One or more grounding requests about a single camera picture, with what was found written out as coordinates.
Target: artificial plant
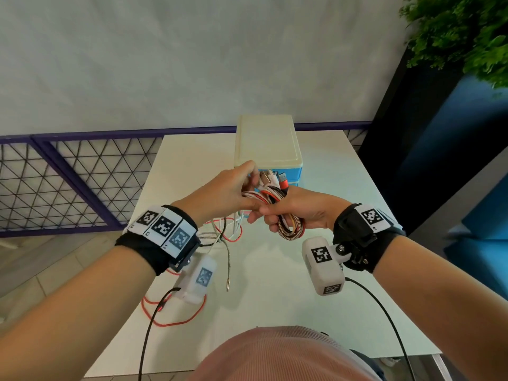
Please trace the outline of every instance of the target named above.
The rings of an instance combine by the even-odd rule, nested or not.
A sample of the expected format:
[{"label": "artificial plant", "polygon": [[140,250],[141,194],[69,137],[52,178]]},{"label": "artificial plant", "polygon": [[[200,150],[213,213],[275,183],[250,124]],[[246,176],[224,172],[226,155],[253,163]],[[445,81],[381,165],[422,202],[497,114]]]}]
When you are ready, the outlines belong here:
[{"label": "artificial plant", "polygon": [[416,24],[408,66],[451,63],[508,87],[508,0],[404,0],[400,15]]}]

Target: white camera device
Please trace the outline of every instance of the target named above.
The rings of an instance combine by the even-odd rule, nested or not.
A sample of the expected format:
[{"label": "white camera device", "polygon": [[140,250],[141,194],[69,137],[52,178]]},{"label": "white camera device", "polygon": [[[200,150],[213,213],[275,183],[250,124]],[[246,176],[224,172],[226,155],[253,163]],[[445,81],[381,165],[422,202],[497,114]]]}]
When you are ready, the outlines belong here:
[{"label": "white camera device", "polygon": [[174,297],[187,303],[200,304],[217,270],[217,262],[203,252],[195,252],[190,260],[175,282],[174,287],[181,290],[175,292]]},{"label": "white camera device", "polygon": [[346,281],[342,263],[351,258],[351,253],[342,256],[336,247],[323,237],[309,238],[302,244],[303,261],[316,293],[321,296],[339,293]]}]

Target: floor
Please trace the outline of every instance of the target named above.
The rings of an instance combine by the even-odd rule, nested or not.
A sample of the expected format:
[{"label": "floor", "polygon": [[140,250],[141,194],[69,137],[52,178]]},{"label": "floor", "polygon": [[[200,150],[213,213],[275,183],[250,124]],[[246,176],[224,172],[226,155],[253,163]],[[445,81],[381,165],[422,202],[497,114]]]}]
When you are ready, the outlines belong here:
[{"label": "floor", "polygon": [[[13,289],[0,298],[0,335],[25,314],[31,307],[44,300],[49,294],[62,286],[74,275],[84,270],[96,259],[106,253],[114,245],[114,241],[120,235],[120,232],[110,233],[92,233],[75,234],[71,236],[49,236],[49,237],[29,237],[29,238],[11,238],[10,242],[19,246],[16,250],[9,250],[0,247],[0,282],[3,280],[0,288],[11,286]],[[55,262],[50,261],[49,257],[39,261],[39,267],[46,267],[37,271],[37,268],[22,267],[16,265],[16,262],[30,259],[33,262],[33,256],[44,255],[45,251],[53,251],[54,246],[58,246],[60,256]],[[19,278],[21,275],[28,276],[25,282],[14,288],[13,278]],[[392,368],[387,367],[380,361],[388,381],[409,381],[410,375],[403,361],[400,361]],[[411,364],[416,372],[418,381],[430,381],[421,361],[418,357],[411,358]],[[143,377],[144,381],[184,381],[191,372],[177,373],[157,373],[148,374]],[[136,375],[86,378],[87,381],[136,381]]]}]

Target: box lid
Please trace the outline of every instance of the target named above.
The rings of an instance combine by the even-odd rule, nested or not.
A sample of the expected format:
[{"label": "box lid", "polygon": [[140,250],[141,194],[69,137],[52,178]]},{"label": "box lid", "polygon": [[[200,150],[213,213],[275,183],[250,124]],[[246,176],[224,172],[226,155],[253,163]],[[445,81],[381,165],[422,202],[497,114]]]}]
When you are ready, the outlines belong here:
[{"label": "box lid", "polygon": [[235,166],[254,160],[260,169],[303,166],[291,115],[242,115],[236,128]]}]

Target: tabletop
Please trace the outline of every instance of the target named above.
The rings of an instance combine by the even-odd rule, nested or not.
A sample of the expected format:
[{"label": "tabletop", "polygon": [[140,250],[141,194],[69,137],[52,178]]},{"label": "tabletop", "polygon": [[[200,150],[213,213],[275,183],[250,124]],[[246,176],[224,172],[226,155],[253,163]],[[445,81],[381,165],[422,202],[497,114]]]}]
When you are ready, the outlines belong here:
[{"label": "tabletop", "polygon": [[[351,202],[373,204],[391,215],[343,131],[301,131],[297,136],[303,158],[302,187]],[[133,219],[147,207],[182,198],[221,170],[232,168],[234,150],[235,134],[165,136]],[[185,325],[152,327],[143,372],[193,370],[227,339],[257,326],[307,326],[372,358],[402,355],[386,316],[364,290],[347,283],[341,293],[333,296],[321,297],[314,291],[301,256],[302,242],[321,235],[331,243],[331,231],[306,230],[302,239],[288,242],[271,233],[262,220],[255,224],[244,222],[242,226],[242,238],[230,244],[229,292],[225,288],[227,255],[225,247],[219,244],[210,253],[217,260],[218,270],[204,309]],[[344,272],[369,288],[383,303],[408,355],[440,353],[371,274],[347,268]],[[147,293],[148,298],[158,301],[175,280],[168,273],[158,276]],[[160,323],[186,320],[197,308],[172,299],[157,320]],[[137,373],[148,322],[138,306],[86,376]]]}]

